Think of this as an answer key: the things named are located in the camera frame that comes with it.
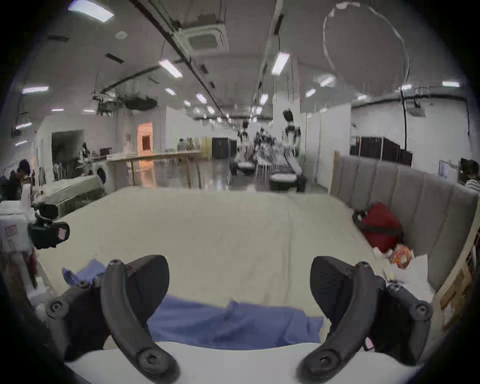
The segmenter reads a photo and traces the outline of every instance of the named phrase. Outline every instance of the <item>striped shirt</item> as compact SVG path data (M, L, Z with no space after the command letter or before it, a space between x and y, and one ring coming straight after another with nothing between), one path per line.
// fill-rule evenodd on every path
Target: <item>striped shirt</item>
M469 180L469 181L467 181L465 186L469 189L473 189L477 193L480 193L480 183L478 181Z

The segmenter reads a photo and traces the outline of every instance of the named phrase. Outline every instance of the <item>gray upholstered headboard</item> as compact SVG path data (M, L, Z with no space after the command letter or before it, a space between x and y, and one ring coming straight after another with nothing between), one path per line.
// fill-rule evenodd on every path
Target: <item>gray upholstered headboard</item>
M428 254L428 280L437 292L464 250L478 204L476 193L436 175L353 156L335 156L330 194L352 208L387 205L402 223L404 243Z

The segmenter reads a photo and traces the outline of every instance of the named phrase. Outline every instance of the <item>air conditioner vent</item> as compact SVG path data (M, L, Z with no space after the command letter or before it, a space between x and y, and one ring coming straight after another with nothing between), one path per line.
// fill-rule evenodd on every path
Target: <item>air conditioner vent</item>
M174 37L190 56L228 52L227 31L224 24L181 29L175 32Z

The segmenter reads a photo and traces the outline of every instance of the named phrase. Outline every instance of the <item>person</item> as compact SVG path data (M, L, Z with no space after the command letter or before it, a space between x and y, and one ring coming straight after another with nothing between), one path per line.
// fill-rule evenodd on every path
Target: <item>person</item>
M6 188L6 200L20 200L22 197L22 180L30 176L30 164L26 159L20 160L17 171L12 171Z

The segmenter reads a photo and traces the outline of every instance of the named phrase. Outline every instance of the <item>ceiling vent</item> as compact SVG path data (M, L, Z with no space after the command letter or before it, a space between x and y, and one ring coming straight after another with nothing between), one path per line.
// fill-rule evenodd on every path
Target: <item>ceiling vent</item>
M205 64L200 64L200 65L198 66L198 68L200 68L200 70L202 71L202 73L203 73L204 75L208 74L208 69L207 69L207 67L205 67Z
M174 37L190 56L207 56L228 52L224 24L202 25L181 29Z
M124 62L124 60L122 60L121 58L119 58L117 56L112 55L111 53L107 53L105 55L105 57L108 57L109 59L111 59L113 61L116 61L117 63L120 63L120 64L122 64Z
M52 41L61 41L62 43L66 43L70 40L67 36L59 36L59 35L48 35L48 39Z

